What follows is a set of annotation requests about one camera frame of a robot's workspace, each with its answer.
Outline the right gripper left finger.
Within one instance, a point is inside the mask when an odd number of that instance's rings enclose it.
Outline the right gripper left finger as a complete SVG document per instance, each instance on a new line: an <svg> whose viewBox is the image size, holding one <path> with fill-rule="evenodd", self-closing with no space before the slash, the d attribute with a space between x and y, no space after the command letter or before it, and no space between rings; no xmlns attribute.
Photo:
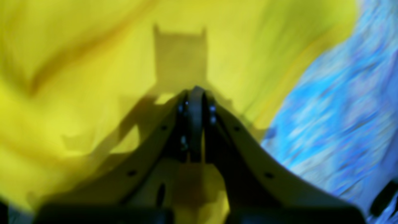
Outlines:
<svg viewBox="0 0 398 224"><path fill-rule="evenodd" d="M183 91L170 113L120 165L51 197L36 224L173 224L181 164L199 162L199 89Z"/></svg>

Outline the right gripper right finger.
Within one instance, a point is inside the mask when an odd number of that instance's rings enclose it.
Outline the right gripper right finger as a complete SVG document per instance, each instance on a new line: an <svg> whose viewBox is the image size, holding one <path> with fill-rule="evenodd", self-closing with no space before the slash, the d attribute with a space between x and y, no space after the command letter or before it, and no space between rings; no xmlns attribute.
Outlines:
<svg viewBox="0 0 398 224"><path fill-rule="evenodd" d="M354 205L304 181L273 159L244 125L200 87L205 162L221 174L226 224L365 224Z"/></svg>

